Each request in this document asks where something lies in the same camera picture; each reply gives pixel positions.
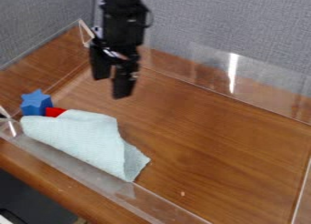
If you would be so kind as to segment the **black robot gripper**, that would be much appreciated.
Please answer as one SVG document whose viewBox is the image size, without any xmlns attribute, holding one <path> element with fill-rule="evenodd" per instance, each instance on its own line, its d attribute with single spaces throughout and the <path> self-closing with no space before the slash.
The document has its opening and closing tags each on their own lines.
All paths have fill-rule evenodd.
<svg viewBox="0 0 311 224">
<path fill-rule="evenodd" d="M 95 80 L 111 76 L 112 64 L 105 50 L 127 59 L 139 59 L 137 47 L 143 44 L 144 30 L 152 25 L 152 11 L 143 0 L 101 0 L 101 25 L 93 26 L 95 38 L 89 47 L 89 64 Z M 113 99 L 129 97 L 139 77 L 139 63 L 115 66 Z"/>
</svg>

